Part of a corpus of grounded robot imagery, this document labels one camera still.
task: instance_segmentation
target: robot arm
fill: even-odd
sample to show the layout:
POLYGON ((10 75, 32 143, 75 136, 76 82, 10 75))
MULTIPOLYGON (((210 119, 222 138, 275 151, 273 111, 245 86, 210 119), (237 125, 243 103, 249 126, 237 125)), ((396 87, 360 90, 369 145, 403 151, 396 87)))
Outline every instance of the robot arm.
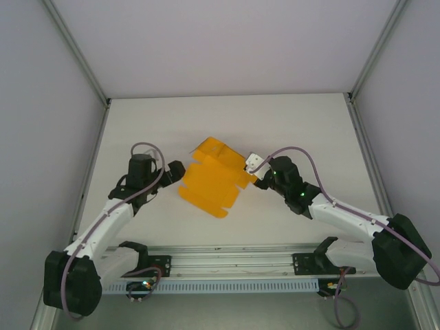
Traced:
POLYGON ((43 288, 46 305, 63 308, 61 278, 73 255, 75 257, 68 269, 65 297, 69 310, 82 316, 88 316, 96 308, 102 289, 127 272, 151 266, 146 246, 133 242, 122 243, 105 259, 102 256, 122 227, 148 203, 149 195, 157 194, 159 188, 167 187, 184 176, 185 168, 181 162, 171 162, 168 167, 170 170, 164 171, 156 184, 124 203, 127 197, 150 186, 159 175, 155 159, 150 155, 132 155, 128 174, 110 192, 109 199, 96 220, 63 252, 52 251, 46 258, 43 288))
POLYGON ((265 160, 254 153, 246 159, 246 171, 258 177, 255 186, 275 190, 297 215, 333 225, 357 241, 325 239, 313 257, 305 259, 308 264, 303 266, 312 270, 309 274, 332 274, 326 271, 335 266, 356 267, 377 271, 393 287, 408 288, 426 262, 383 226, 392 228, 431 258, 430 250, 404 215, 389 218, 371 214, 326 195, 320 187, 303 181, 298 168, 287 156, 264 163, 265 160))

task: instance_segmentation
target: white table surface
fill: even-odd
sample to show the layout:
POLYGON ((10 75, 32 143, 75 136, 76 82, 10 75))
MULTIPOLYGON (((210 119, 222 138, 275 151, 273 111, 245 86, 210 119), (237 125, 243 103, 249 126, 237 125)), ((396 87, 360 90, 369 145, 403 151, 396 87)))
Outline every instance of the white table surface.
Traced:
MULTIPOLYGON (((296 94, 113 100, 79 233, 98 216, 107 195, 127 173, 136 142, 159 146, 166 162, 192 162, 190 152, 213 136, 245 157, 301 146, 315 159, 326 190, 358 208, 379 212, 344 96, 296 94)), ((316 184, 306 157, 286 153, 305 181, 316 184)), ((184 201, 178 184, 161 189, 117 235, 146 245, 263 245, 319 243, 349 237, 292 213, 274 191, 249 185, 229 215, 217 219, 184 201)))

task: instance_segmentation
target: black mounting bracket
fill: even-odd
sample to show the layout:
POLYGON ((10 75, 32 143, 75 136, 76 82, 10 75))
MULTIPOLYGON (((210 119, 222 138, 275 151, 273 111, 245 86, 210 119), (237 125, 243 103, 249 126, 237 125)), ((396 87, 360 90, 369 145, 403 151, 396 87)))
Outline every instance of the black mounting bracket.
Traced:
MULTIPOLYGON (((149 249, 146 245, 125 241, 119 244, 120 248, 129 248, 135 250, 139 253, 139 259, 137 261, 137 266, 131 272, 137 272, 149 267, 157 267, 162 271, 162 277, 170 277, 171 272, 171 256, 150 256, 149 249)), ((154 277, 156 272, 154 270, 142 272, 138 275, 127 276, 129 278, 142 278, 142 277, 154 277)))
MULTIPOLYGON (((408 239, 428 258, 432 258, 431 251, 408 217, 396 214, 388 219, 388 227, 408 239)), ((426 265, 426 261, 413 249, 386 230, 376 232, 371 245, 377 272, 388 284, 398 289, 408 289, 426 265)))
MULTIPOLYGON (((295 275, 341 275, 347 267, 336 267, 325 255, 336 240, 337 237, 327 237, 313 253, 292 254, 295 275)), ((347 274, 356 274, 356 269, 353 267, 347 274)))
MULTIPOLYGON (((159 188, 167 187, 179 181, 185 174, 184 165, 178 160, 169 163, 168 167, 170 170, 165 171, 160 180, 151 187, 151 189, 144 191, 142 194, 127 202, 133 207, 134 215, 138 213, 144 204, 148 203, 148 195, 156 195, 159 188)), ((140 192, 157 178, 159 171, 160 170, 157 169, 156 160, 150 155, 143 153, 132 155, 129 161, 128 173, 119 179, 116 187, 110 192, 109 199, 126 199, 140 192)))

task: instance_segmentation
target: cable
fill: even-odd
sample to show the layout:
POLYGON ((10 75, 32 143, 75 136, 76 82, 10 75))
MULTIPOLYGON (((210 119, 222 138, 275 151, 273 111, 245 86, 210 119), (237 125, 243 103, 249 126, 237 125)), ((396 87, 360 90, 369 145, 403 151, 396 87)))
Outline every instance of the cable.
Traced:
MULTIPOLYGON (((151 296, 151 294, 153 293, 153 291, 156 290, 157 286, 159 285, 159 281, 160 281, 160 279, 162 278, 162 270, 161 270, 159 267, 148 267, 148 268, 144 268, 144 269, 138 270, 138 271, 136 271, 136 272, 126 273, 126 274, 124 274, 124 276, 123 276, 123 277, 126 277, 126 276, 135 276, 135 275, 141 274, 141 273, 143 273, 143 272, 148 272, 148 271, 151 271, 151 270, 155 270, 155 271, 157 272, 157 280, 156 280, 156 283, 151 287, 150 292, 147 293, 146 296, 144 297, 145 299, 150 298, 150 296, 151 296)), ((130 298, 130 299, 131 299, 131 293, 133 292, 133 290, 134 290, 136 287, 139 287, 139 286, 142 286, 142 285, 136 285, 135 287, 131 287, 131 288, 130 288, 130 290, 129 290, 129 298, 130 298)))
MULTIPOLYGON (((346 206, 343 206, 339 203, 336 203, 334 200, 332 200, 332 198, 330 197, 329 194, 327 194, 327 192, 324 189, 324 186, 322 185, 321 179, 319 177, 318 174, 318 169, 316 168, 315 162, 313 160, 313 158, 310 156, 310 154, 303 148, 300 148, 299 146, 286 146, 285 148, 281 148, 277 151, 275 151, 274 153, 272 153, 271 155, 269 155, 259 166, 257 166, 257 168, 255 168, 255 170, 251 170, 250 174, 255 173, 256 171, 258 171, 260 168, 262 168, 266 163, 268 163, 274 156, 278 155, 279 153, 282 153, 284 151, 287 150, 295 150, 295 151, 300 151, 301 153, 305 154, 307 156, 307 158, 310 161, 311 167, 313 168, 313 173, 315 175, 316 181, 318 182, 319 188, 321 189, 322 194, 325 196, 325 198, 330 202, 330 203, 334 203, 334 205, 337 208, 340 208, 341 210, 347 211, 349 213, 351 213, 352 215, 355 215, 357 217, 360 217, 364 220, 367 220, 369 222, 374 222, 377 225, 379 225, 380 227, 382 227, 383 229, 385 229, 387 232, 389 232, 390 234, 392 234, 394 237, 398 238, 400 241, 404 242, 408 247, 410 247, 414 252, 416 252, 418 255, 420 255, 420 257, 427 262, 427 264, 429 264, 429 266, 431 266, 431 268, 434 270, 435 274, 437 275, 437 277, 439 278, 438 282, 430 282, 427 280, 422 280, 420 278, 416 278, 415 281, 422 283, 422 284, 426 284, 426 285, 432 285, 432 286, 440 286, 440 269, 437 265, 435 265, 434 261, 432 261, 430 258, 428 258, 428 256, 426 256, 417 246, 415 246, 414 244, 412 244, 408 239, 406 239, 405 237, 403 237, 401 234, 397 233, 396 231, 394 231, 393 229, 389 228, 387 225, 384 225, 383 223, 381 223, 380 221, 374 221, 374 219, 368 215, 362 214, 356 210, 352 210, 350 208, 347 208, 346 206)), ((336 294, 335 294, 335 316, 336 316, 336 320, 338 321, 338 324, 343 328, 343 329, 356 329, 359 324, 360 324, 360 313, 359 313, 359 318, 357 318, 355 320, 355 323, 351 326, 345 327, 340 320, 339 317, 339 310, 338 310, 338 297, 339 297, 339 289, 340 286, 342 284, 342 281, 344 280, 345 275, 348 273, 348 271, 351 269, 351 267, 348 267, 341 275, 339 282, 338 282, 338 286, 336 288, 336 294)), ((355 305, 354 301, 352 301, 350 298, 347 297, 341 297, 347 301, 349 301, 350 303, 352 303, 353 305, 355 305)))
POLYGON ((148 204, 149 202, 151 202, 154 198, 156 198, 157 197, 157 193, 155 193, 151 198, 150 198, 150 200, 149 201, 146 201, 145 202, 145 204, 148 204))
POLYGON ((152 187, 154 187, 154 185, 156 185, 157 182, 159 182, 160 178, 162 177, 162 175, 165 172, 165 157, 164 154, 160 151, 159 148, 157 148, 154 144, 148 143, 148 142, 138 142, 135 143, 131 149, 130 149, 130 154, 133 156, 133 152, 134 149, 137 146, 150 146, 152 148, 154 148, 160 156, 160 160, 162 162, 162 168, 160 169, 159 175, 154 179, 154 181, 149 184, 146 188, 139 190, 138 192, 132 194, 131 196, 128 196, 126 199, 120 201, 119 203, 117 203, 116 205, 114 205, 113 207, 111 207, 107 213, 104 213, 101 218, 99 218, 99 220, 93 225, 93 227, 90 229, 90 231, 86 234, 86 236, 84 237, 84 239, 81 241, 81 244, 78 245, 78 247, 76 248, 76 250, 74 251, 74 253, 72 253, 72 255, 70 256, 69 260, 67 260, 66 266, 64 267, 63 270, 63 276, 61 277, 61 287, 60 287, 60 293, 61 293, 61 305, 63 306, 63 311, 65 313, 65 315, 73 321, 79 321, 83 319, 83 316, 77 318, 75 316, 73 316, 70 311, 69 311, 69 307, 67 306, 67 299, 66 299, 66 281, 67 281, 67 275, 69 273, 69 269, 70 266, 72 265, 72 263, 74 262, 76 256, 78 255, 78 253, 84 248, 84 244, 87 243, 87 241, 89 240, 90 236, 96 231, 96 229, 99 227, 99 225, 117 208, 119 208, 121 205, 125 204, 126 202, 132 200, 133 198, 145 193, 146 191, 148 191, 149 189, 151 189, 152 187))
MULTIPOLYGON (((319 178, 318 169, 316 168, 316 165, 315 165, 315 162, 314 162, 313 158, 310 156, 310 154, 308 152, 306 152, 306 150, 304 150, 303 148, 300 148, 299 146, 286 146, 285 148, 281 148, 281 149, 275 151, 274 153, 269 155, 259 166, 257 166, 257 168, 255 170, 251 170, 250 174, 253 174, 256 171, 258 171, 260 168, 263 167, 263 165, 268 163, 274 156, 278 155, 279 153, 282 153, 283 151, 287 151, 287 150, 300 151, 301 153, 304 153, 307 156, 307 158, 310 161, 311 167, 313 168, 313 173, 315 174, 316 181, 318 182, 318 185, 319 185, 319 188, 321 189, 322 194, 325 196, 325 198, 330 203, 334 203, 334 200, 332 200, 330 195, 327 194, 327 192, 324 189, 324 186, 322 185, 321 179, 319 178)), ((334 203, 334 205, 337 208, 340 208, 340 209, 342 209, 344 211, 347 211, 347 212, 349 212, 352 215, 355 215, 357 217, 363 218, 364 220, 367 220, 367 221, 370 221, 370 222, 375 222, 375 224, 379 225, 380 227, 385 229, 387 232, 392 234, 394 237, 397 237, 400 241, 404 242, 414 252, 416 252, 418 255, 420 255, 420 257, 424 261, 426 261, 427 264, 429 264, 429 266, 431 266, 431 268, 434 270, 435 274, 439 278, 438 282, 430 282, 428 280, 422 280, 420 278, 416 278, 415 281, 417 281, 419 283, 422 283, 422 284, 426 284, 426 285, 432 285, 432 286, 435 286, 435 287, 440 286, 440 268, 437 265, 435 265, 435 263, 434 263, 434 261, 432 261, 432 259, 428 258, 428 256, 426 256, 426 254, 424 254, 423 251, 421 251, 417 246, 412 244, 408 239, 406 239, 405 237, 403 237, 401 234, 397 233, 393 229, 389 228, 387 225, 384 225, 380 221, 374 221, 374 219, 372 217, 368 216, 368 215, 365 215, 365 214, 362 214, 362 213, 360 213, 360 212, 358 212, 356 210, 352 210, 350 208, 347 208, 346 206, 343 206, 343 205, 341 205, 339 203, 334 203)))
POLYGON ((361 321, 360 311, 359 311, 358 306, 354 302, 354 300, 352 300, 348 297, 340 296, 340 294, 339 294, 340 288, 341 288, 342 283, 344 282, 344 279, 345 279, 345 275, 347 275, 347 273, 350 272, 350 270, 351 270, 351 267, 347 267, 344 270, 344 272, 341 274, 341 276, 339 277, 338 285, 336 286, 335 303, 334 303, 336 321, 338 321, 338 324, 340 325, 341 329, 346 329, 346 330, 357 329, 360 326, 360 321, 361 321), (342 324, 342 321, 339 317, 339 306, 338 306, 340 299, 344 299, 344 300, 350 302, 355 307, 355 322, 352 325, 346 326, 346 325, 342 324))

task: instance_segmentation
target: purple cable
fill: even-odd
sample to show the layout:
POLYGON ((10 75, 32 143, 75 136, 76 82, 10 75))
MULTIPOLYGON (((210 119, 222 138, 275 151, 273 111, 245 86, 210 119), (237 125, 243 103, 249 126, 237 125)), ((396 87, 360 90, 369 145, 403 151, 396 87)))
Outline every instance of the purple cable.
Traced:
MULTIPOLYGON (((313 173, 315 174, 315 178, 316 181, 318 182, 319 188, 321 189, 322 194, 325 196, 325 198, 330 202, 333 203, 332 198, 330 197, 329 194, 327 194, 327 192, 324 189, 324 186, 322 185, 321 179, 319 178, 319 174, 318 174, 318 170, 316 169, 316 165, 315 162, 313 160, 313 158, 310 156, 310 154, 308 152, 306 152, 306 150, 304 150, 303 148, 300 148, 298 146, 286 146, 285 148, 281 148, 277 151, 275 151, 274 153, 272 153, 270 156, 268 156, 255 170, 251 170, 250 174, 255 173, 256 171, 258 171, 261 167, 263 167, 263 165, 265 165, 266 163, 268 163, 274 156, 278 155, 279 153, 282 153, 283 151, 287 151, 287 150, 297 150, 300 151, 301 153, 304 153, 307 158, 310 161, 311 167, 313 168, 313 173)), ((415 246, 414 244, 412 244, 408 239, 406 239, 405 237, 403 237, 401 234, 397 233, 396 231, 394 231, 393 229, 389 228, 387 225, 384 225, 383 223, 381 223, 380 221, 375 221, 372 217, 369 217, 368 215, 362 214, 356 210, 352 210, 350 208, 347 208, 346 206, 343 206, 339 203, 335 203, 335 206, 347 211, 349 213, 351 213, 352 215, 355 215, 357 217, 363 218, 367 221, 373 222, 377 225, 379 225, 380 227, 382 227, 383 229, 385 229, 387 232, 389 232, 390 234, 392 234, 394 237, 397 237, 400 241, 404 242, 408 247, 410 247, 414 252, 416 252, 418 255, 420 255, 420 257, 427 262, 427 264, 429 264, 429 266, 431 266, 431 268, 434 270, 435 274, 437 275, 437 277, 439 278, 438 282, 430 282, 428 280, 422 280, 420 278, 416 278, 415 281, 422 283, 422 284, 426 284, 426 285, 432 285, 435 287, 440 286, 440 269, 437 265, 435 265, 434 261, 432 261, 432 259, 428 258, 428 256, 426 256, 426 254, 424 254, 417 246, 415 246)))
MULTIPOLYGON (((310 156, 310 154, 303 148, 300 148, 299 146, 286 146, 285 148, 281 148, 277 151, 275 151, 274 153, 272 153, 271 155, 269 155, 259 166, 257 166, 257 168, 255 170, 251 170, 250 174, 255 173, 256 171, 258 171, 260 168, 262 168, 266 163, 268 163, 274 156, 278 155, 279 153, 282 153, 284 151, 287 150, 296 150, 296 151, 300 151, 301 153, 305 154, 307 156, 307 158, 310 161, 311 167, 313 168, 313 173, 315 174, 315 178, 316 181, 318 182, 319 188, 321 189, 322 194, 325 196, 325 198, 330 202, 333 203, 334 200, 332 200, 332 198, 330 197, 329 194, 327 194, 327 192, 324 189, 324 186, 322 185, 321 179, 319 178, 319 174, 318 174, 318 169, 316 168, 315 162, 313 160, 313 158, 310 156)), ((356 210, 352 210, 350 208, 347 208, 346 206, 343 206, 339 203, 335 203, 335 206, 347 211, 349 213, 351 213, 352 215, 355 215, 357 217, 360 217, 364 220, 376 223, 377 225, 379 225, 380 227, 382 227, 383 229, 385 229, 387 232, 389 232, 390 234, 392 234, 394 237, 397 237, 400 241, 404 242, 408 247, 410 247, 414 252, 416 252, 418 255, 420 255, 420 257, 427 262, 427 264, 429 264, 429 266, 431 266, 431 268, 434 270, 435 274, 437 275, 437 277, 439 278, 438 282, 430 282, 428 280, 422 280, 420 278, 416 278, 415 281, 422 283, 422 284, 426 284, 426 285, 432 285, 432 286, 440 286, 440 269, 437 265, 434 264, 434 261, 432 261, 430 258, 428 258, 428 256, 426 256, 417 246, 415 246, 414 244, 412 244, 408 239, 406 239, 405 237, 403 237, 401 234, 397 233, 396 231, 394 231, 393 229, 389 228, 387 225, 384 225, 383 223, 381 223, 380 221, 374 221, 374 219, 372 217, 369 217, 368 215, 362 214, 356 210)), ((339 317, 339 310, 338 310, 338 298, 339 298, 339 288, 342 284, 342 281, 344 280, 345 275, 347 274, 347 272, 350 270, 351 268, 348 267, 344 273, 342 273, 339 283, 338 283, 338 287, 336 289, 336 295, 335 295, 335 316, 336 316, 336 320, 338 321, 338 324, 343 328, 343 329, 356 329, 359 324, 360 324, 360 320, 361 320, 361 316, 359 313, 359 318, 356 319, 355 323, 349 327, 345 327, 341 321, 340 321, 340 317, 339 317)), ((355 303, 347 297, 341 297, 347 301, 349 301, 350 303, 354 304, 355 303)))
POLYGON ((69 260, 67 260, 66 266, 64 267, 64 271, 63 271, 63 276, 61 277, 61 287, 60 287, 60 293, 61 293, 61 305, 63 306, 63 311, 65 313, 65 315, 73 320, 73 321, 79 321, 82 320, 83 317, 75 317, 73 316, 70 311, 69 311, 69 307, 67 306, 67 299, 66 299, 66 281, 67 281, 67 275, 69 273, 69 269, 70 266, 72 265, 75 257, 78 255, 79 251, 81 251, 81 249, 83 249, 84 244, 86 244, 86 242, 89 240, 90 236, 96 231, 96 228, 99 227, 99 225, 117 208, 119 208, 121 205, 125 204, 126 202, 132 200, 133 198, 145 193, 146 191, 148 191, 149 189, 151 189, 152 187, 154 187, 154 185, 159 182, 160 178, 162 177, 162 175, 165 172, 165 157, 164 154, 160 151, 159 148, 157 148, 154 144, 148 143, 148 142, 138 142, 135 143, 130 150, 130 154, 133 155, 133 151, 135 149, 135 147, 137 146, 150 146, 151 148, 154 148, 160 156, 160 160, 162 162, 162 168, 160 169, 159 175, 156 177, 156 179, 150 184, 148 185, 146 188, 139 190, 138 192, 132 194, 131 196, 128 196, 126 199, 124 199, 123 201, 120 201, 119 203, 117 203, 116 205, 114 205, 113 207, 111 207, 108 212, 106 214, 103 214, 101 216, 101 218, 99 218, 99 220, 93 225, 93 227, 90 229, 90 231, 87 233, 87 235, 84 237, 84 239, 81 241, 81 244, 78 245, 78 247, 76 248, 76 250, 74 251, 74 253, 72 253, 72 255, 70 256, 69 260))
MULTIPOLYGON (((150 271, 150 270, 155 270, 155 271, 157 272, 157 280, 156 280, 156 283, 154 284, 154 286, 152 286, 150 292, 146 294, 145 299, 150 298, 150 296, 151 296, 151 294, 153 293, 153 291, 156 290, 156 287, 159 285, 159 281, 160 281, 160 279, 162 278, 162 270, 160 270, 160 268, 158 268, 158 267, 148 267, 148 268, 144 268, 144 269, 138 270, 138 271, 136 271, 136 272, 129 272, 129 273, 126 273, 126 274, 124 274, 124 276, 123 276, 123 277, 126 277, 126 276, 135 276, 135 275, 138 275, 138 274, 142 274, 143 272, 148 272, 148 271, 150 271)), ((133 290, 134 290, 136 287, 132 287, 132 288, 130 288, 130 290, 129 290, 129 298, 130 298, 130 299, 131 299, 131 293, 133 292, 133 290)))
POLYGON ((334 309, 335 309, 335 317, 336 317, 336 321, 338 321, 338 324, 340 325, 341 329, 346 329, 346 330, 354 330, 357 329, 360 326, 360 321, 361 321, 361 315, 358 309, 358 306, 356 306, 355 302, 348 298, 348 297, 343 297, 339 295, 339 290, 341 288, 342 282, 344 282, 344 278, 347 275, 348 272, 350 272, 351 267, 347 267, 343 273, 341 274, 341 276, 339 277, 339 281, 338 281, 338 285, 336 286, 336 293, 335 293, 335 302, 334 302, 334 309), (352 325, 343 325, 342 321, 339 317, 339 299, 345 299, 347 301, 349 301, 356 310, 356 317, 355 317, 355 322, 352 325))

